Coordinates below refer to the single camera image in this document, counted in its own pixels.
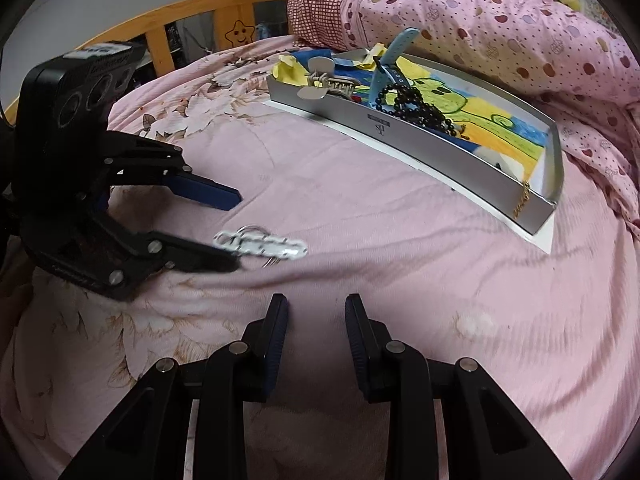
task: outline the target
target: gold chain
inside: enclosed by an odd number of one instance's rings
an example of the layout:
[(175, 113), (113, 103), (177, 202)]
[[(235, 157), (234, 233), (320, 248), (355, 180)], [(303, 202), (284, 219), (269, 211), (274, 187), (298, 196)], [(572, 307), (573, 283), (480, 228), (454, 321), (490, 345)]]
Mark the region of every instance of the gold chain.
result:
[(524, 208), (524, 205), (529, 201), (529, 189), (529, 183), (524, 181), (522, 183), (522, 196), (520, 197), (520, 201), (518, 202), (516, 209), (513, 210), (514, 220), (518, 218), (518, 215), (522, 212), (522, 208)]

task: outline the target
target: smiley face star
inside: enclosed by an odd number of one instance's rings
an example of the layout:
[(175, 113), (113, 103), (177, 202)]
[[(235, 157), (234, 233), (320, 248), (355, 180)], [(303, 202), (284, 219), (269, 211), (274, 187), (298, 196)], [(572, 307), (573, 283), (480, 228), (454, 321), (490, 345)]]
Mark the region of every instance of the smiley face star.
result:
[(234, 28), (225, 34), (232, 46), (246, 45), (253, 41), (255, 27), (245, 25), (240, 20), (236, 21)]

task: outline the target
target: black cable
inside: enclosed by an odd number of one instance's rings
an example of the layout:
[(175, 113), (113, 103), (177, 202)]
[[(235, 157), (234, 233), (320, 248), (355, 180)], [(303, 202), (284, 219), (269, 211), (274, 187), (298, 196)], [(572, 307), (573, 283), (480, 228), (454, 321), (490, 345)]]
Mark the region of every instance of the black cable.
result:
[[(2, 73), (2, 54), (4, 54), (4, 47), (0, 48), (0, 74)], [(9, 120), (6, 118), (6, 115), (4, 114), (2, 98), (0, 98), (0, 116), (2, 116), (2, 120), (4, 121), (4, 124), (6, 124), (7, 128), (9, 128), (10, 130), (15, 130), (15, 126), (9, 122)]]

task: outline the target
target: wooden slat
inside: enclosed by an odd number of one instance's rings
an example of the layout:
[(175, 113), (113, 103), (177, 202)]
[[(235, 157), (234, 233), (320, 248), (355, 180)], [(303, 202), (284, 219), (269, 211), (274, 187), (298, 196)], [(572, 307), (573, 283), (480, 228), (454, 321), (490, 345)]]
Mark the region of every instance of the wooden slat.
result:
[(216, 50), (253, 43), (255, 36), (254, 4), (223, 7), (213, 12)]
[[(162, 27), (167, 23), (182, 20), (189, 16), (201, 14), (202, 12), (224, 9), (225, 7), (243, 7), (257, 2), (272, 1), (275, 0), (182, 0), (180, 2), (175, 2), (174, 4), (160, 7), (159, 9), (150, 10), (149, 12), (140, 14), (135, 18), (131, 18), (126, 22), (115, 25), (105, 32), (91, 38), (89, 41), (85, 41), (78, 48), (99, 43), (101, 41), (129, 41), (136, 36), (146, 34), (147, 32), (152, 31), (155, 28)], [(5, 112), (6, 117), (10, 122), (15, 123), (17, 111), (18, 99), (16, 99)]]
[(171, 57), (169, 49), (169, 41), (166, 38), (164, 25), (152, 28), (145, 33), (146, 46), (151, 53), (151, 59), (154, 62), (156, 75), (158, 77), (173, 72), (175, 70), (174, 60)]

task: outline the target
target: white label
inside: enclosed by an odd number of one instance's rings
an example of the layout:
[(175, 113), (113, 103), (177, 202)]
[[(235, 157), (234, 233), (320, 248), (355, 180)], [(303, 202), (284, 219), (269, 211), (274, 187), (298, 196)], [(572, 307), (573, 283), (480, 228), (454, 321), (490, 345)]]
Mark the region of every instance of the white label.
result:
[(69, 59), (89, 59), (90, 57), (109, 56), (111, 54), (117, 54), (124, 50), (129, 50), (130, 45), (122, 45), (118, 43), (95, 43), (79, 50), (69, 52), (62, 57)]

